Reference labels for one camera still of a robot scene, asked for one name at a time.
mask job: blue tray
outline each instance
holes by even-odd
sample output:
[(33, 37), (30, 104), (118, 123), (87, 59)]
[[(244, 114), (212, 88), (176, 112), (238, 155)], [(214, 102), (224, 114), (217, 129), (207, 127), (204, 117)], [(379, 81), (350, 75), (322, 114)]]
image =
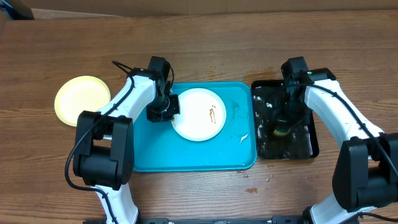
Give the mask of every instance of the blue tray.
[(207, 141), (189, 141), (171, 122), (148, 121), (144, 110), (134, 123), (135, 171), (239, 170), (253, 166), (257, 151), (250, 88), (242, 82), (174, 83), (173, 93), (179, 95), (191, 88), (206, 88), (223, 100), (223, 129)]

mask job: food residue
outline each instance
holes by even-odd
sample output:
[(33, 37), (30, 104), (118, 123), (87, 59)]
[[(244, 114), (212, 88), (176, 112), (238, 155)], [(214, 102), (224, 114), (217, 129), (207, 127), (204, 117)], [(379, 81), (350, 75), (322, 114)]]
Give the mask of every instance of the food residue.
[(246, 189), (245, 191), (248, 192), (248, 193), (250, 193), (250, 194), (258, 193), (258, 192), (259, 192), (259, 191), (257, 190), (257, 187), (253, 187), (253, 188), (250, 188), (250, 189)]
[(215, 116), (215, 113), (214, 113), (214, 110), (213, 110), (213, 109), (210, 109), (210, 119), (211, 119), (211, 122), (212, 122), (212, 123), (216, 123), (216, 116)]

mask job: water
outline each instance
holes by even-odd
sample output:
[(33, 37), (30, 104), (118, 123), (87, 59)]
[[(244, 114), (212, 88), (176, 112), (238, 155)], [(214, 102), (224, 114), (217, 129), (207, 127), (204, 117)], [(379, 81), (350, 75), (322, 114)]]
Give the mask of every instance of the water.
[(242, 143), (244, 139), (246, 139), (249, 136), (250, 133), (246, 133), (246, 134), (237, 134), (236, 137), (238, 139), (240, 139), (239, 143)]
[(229, 122), (229, 125), (227, 126), (226, 129), (228, 129), (231, 126), (231, 124), (234, 122), (236, 111), (239, 109), (239, 103), (233, 100), (231, 100), (231, 103), (232, 103), (232, 120), (231, 122)]

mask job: white plate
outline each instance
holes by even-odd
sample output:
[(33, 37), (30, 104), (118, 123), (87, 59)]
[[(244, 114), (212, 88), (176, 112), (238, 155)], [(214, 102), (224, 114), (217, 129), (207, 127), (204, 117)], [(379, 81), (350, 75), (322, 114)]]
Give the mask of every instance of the white plate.
[(180, 114), (174, 115), (173, 128), (191, 141), (204, 141), (216, 136), (225, 124), (223, 100), (210, 90), (193, 88), (178, 96)]

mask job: wood grain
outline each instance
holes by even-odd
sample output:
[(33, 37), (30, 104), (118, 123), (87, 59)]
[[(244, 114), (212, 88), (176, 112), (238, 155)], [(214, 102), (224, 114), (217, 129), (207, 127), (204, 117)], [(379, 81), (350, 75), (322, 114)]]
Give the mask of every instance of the wood grain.
[[(374, 124), (398, 132), (398, 11), (9, 21), (0, 42), (1, 223), (104, 217), (95, 194), (65, 182), (75, 129), (56, 117), (55, 94), (73, 77), (94, 75), (114, 96), (126, 77), (111, 60), (146, 67), (152, 55), (167, 58), (176, 82), (248, 85), (282, 78), (282, 63), (303, 55), (310, 68), (328, 67)], [(320, 155), (314, 160), (258, 160), (245, 173), (134, 173), (134, 203), (144, 218), (300, 214), (331, 192), (339, 153), (317, 116), (315, 123)], [(376, 212), (398, 218), (397, 208)]]
[(4, 26), (6, 25), (6, 21), (8, 20), (9, 19), (6, 14), (3, 11), (0, 11), (0, 37), (2, 36), (2, 31), (4, 29)]

